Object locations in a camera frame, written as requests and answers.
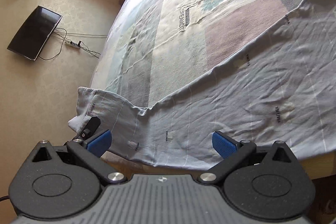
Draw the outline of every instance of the gray blanket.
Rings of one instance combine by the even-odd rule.
[[[80,132],[98,116],[99,130],[113,134],[111,152],[186,169],[208,169],[221,160],[211,143],[215,130],[257,145],[283,140],[299,159],[335,150],[335,16],[336,0],[302,0],[242,49],[151,107],[79,88],[78,115],[69,126]]]

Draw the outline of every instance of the mattress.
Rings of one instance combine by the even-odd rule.
[[[304,134],[305,127],[297,126],[292,119],[300,115],[294,110],[304,112],[304,107],[293,105],[288,98],[263,101],[263,106],[269,107],[262,109],[252,107],[252,100],[260,99],[265,92],[268,96],[281,93],[281,81],[291,66],[301,66],[301,76],[309,74],[299,61],[290,67],[269,68],[274,62],[272,55],[278,54],[277,58],[286,59],[288,64],[298,55],[286,54],[291,49],[288,41],[284,47],[275,45],[271,49],[264,41],[273,37],[276,44],[277,28],[293,24],[296,18],[302,20],[297,9],[290,12],[301,1],[126,0],[110,30],[91,88],[79,90],[78,115],[69,125],[78,132],[90,116],[96,115],[114,130],[113,153],[153,166],[211,167],[220,160],[210,147],[215,130],[261,145],[271,144],[274,138],[283,139],[301,159],[334,150],[332,138],[327,138],[331,142],[327,149],[324,137],[309,149],[326,124],[316,120],[314,130]],[[275,22],[276,27],[269,29]],[[256,58],[261,59],[257,70],[244,76]],[[249,97],[254,91],[257,98]],[[310,108],[314,110],[308,113],[322,120],[316,102],[308,103]],[[283,127],[274,130],[273,123]]]

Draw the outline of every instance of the tv screen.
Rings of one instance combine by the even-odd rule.
[[[62,16],[38,6],[26,19],[7,49],[36,60]]]

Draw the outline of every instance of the gray ribbed surface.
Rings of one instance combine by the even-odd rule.
[[[230,208],[217,188],[202,186],[190,175],[134,175],[123,185],[107,187],[102,198],[77,217],[54,224],[249,224],[259,223]],[[19,217],[14,224],[41,221]],[[303,218],[287,224],[308,223]]]

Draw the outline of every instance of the bed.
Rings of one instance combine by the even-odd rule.
[[[325,100],[329,96],[334,102],[334,94],[321,93],[320,98],[319,93],[305,101],[305,95],[316,94],[313,82],[323,73],[311,73],[314,67],[333,68],[333,60],[319,56],[329,49],[300,44],[300,35],[312,36],[306,28],[292,43],[294,34],[284,31],[278,38],[286,25],[300,29],[306,3],[126,0],[91,86],[79,88],[77,116],[69,126],[80,132],[90,117],[98,116],[99,130],[113,134],[112,153],[103,159],[126,174],[206,170],[221,160],[211,146],[215,130],[258,145],[284,140],[312,178],[333,174],[336,140],[330,117],[335,107]],[[327,12],[317,9],[321,17]],[[325,32],[333,45],[334,19],[324,19],[314,20],[328,26]],[[315,28],[312,21],[306,25]],[[310,55],[316,57],[312,67],[305,63]],[[328,83],[322,91],[333,90],[334,83]]]

